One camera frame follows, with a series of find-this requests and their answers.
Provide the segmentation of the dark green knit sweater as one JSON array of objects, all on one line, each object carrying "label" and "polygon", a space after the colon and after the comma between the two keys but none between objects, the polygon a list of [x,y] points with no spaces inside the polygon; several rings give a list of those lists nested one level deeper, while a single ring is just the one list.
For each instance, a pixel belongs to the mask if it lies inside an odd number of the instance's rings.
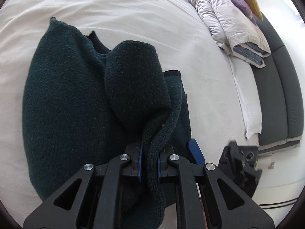
[{"label": "dark green knit sweater", "polygon": [[158,228],[173,203],[158,180],[164,145],[189,157],[191,127],[177,70],[162,71],[156,49],[127,40],[114,49],[56,18],[31,60],[22,104],[30,181],[46,200],[80,168],[101,165],[140,143],[142,173],[128,184],[123,228]]}]

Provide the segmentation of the dark grey headboard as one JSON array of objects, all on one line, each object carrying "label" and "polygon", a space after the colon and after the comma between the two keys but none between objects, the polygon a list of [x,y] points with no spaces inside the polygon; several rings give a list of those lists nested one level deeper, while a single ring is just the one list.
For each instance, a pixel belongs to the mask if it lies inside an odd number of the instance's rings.
[{"label": "dark grey headboard", "polygon": [[252,69],[262,111],[258,153],[267,155],[299,146],[304,108],[297,72],[285,44],[267,18],[256,22],[271,49],[264,59],[266,66]]}]

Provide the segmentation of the white pillow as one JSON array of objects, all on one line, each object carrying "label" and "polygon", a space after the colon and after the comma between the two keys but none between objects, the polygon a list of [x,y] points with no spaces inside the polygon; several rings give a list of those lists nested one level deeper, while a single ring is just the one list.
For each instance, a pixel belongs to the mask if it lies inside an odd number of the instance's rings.
[{"label": "white pillow", "polygon": [[250,139],[262,132],[262,110],[258,88],[250,64],[235,56],[229,56],[229,64],[241,107],[245,138]]}]

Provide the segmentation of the striped blue grey pillow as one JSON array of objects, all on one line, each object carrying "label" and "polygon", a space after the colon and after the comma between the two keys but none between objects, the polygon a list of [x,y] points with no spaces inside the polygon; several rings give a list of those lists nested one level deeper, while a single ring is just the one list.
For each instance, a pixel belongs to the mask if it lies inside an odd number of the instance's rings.
[{"label": "striped blue grey pillow", "polygon": [[264,60],[261,56],[240,45],[233,47],[233,54],[234,56],[246,61],[250,65],[255,66],[256,68],[265,67]]}]

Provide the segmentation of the folded grey duvet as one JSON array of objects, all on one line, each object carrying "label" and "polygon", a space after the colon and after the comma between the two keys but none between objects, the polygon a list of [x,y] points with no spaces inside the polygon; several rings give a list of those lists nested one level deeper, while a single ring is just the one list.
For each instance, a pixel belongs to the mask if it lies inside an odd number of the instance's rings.
[{"label": "folded grey duvet", "polygon": [[216,44],[227,54],[236,56],[234,47],[237,46],[261,57],[271,54],[263,32],[231,0],[188,0],[188,2],[196,9]]}]

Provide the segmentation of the white bed sheet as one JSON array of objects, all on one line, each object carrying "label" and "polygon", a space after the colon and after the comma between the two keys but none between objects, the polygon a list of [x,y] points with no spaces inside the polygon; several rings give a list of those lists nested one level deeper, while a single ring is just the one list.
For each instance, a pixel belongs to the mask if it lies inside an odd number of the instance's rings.
[{"label": "white bed sheet", "polygon": [[181,72],[192,136],[208,161],[230,140],[245,138],[228,58],[186,0],[7,0],[1,8],[1,201],[18,218],[40,198],[31,185],[22,139],[22,96],[37,45],[51,17],[113,48],[124,40],[153,45],[163,70]]}]

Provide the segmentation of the purple pillow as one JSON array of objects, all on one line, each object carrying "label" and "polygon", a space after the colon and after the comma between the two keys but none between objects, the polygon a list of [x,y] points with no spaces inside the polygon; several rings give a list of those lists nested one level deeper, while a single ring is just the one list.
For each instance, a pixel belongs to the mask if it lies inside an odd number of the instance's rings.
[{"label": "purple pillow", "polygon": [[257,25],[249,5],[244,0],[230,0],[254,25]]}]

